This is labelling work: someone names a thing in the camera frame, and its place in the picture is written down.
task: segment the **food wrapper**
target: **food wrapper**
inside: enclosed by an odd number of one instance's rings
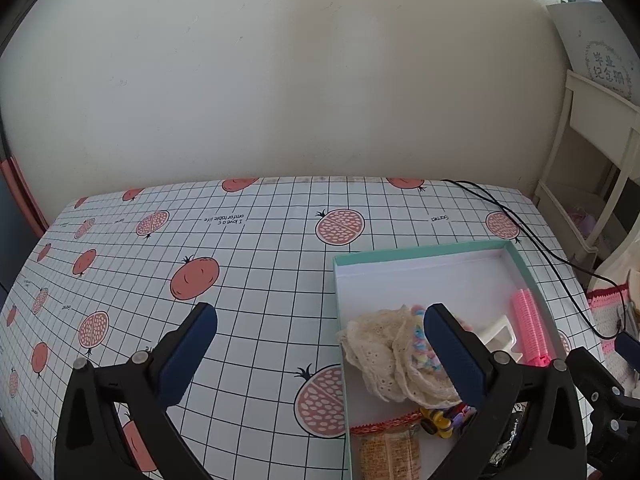
[[[419,480],[420,412],[370,426],[353,428],[360,437],[362,480]]]

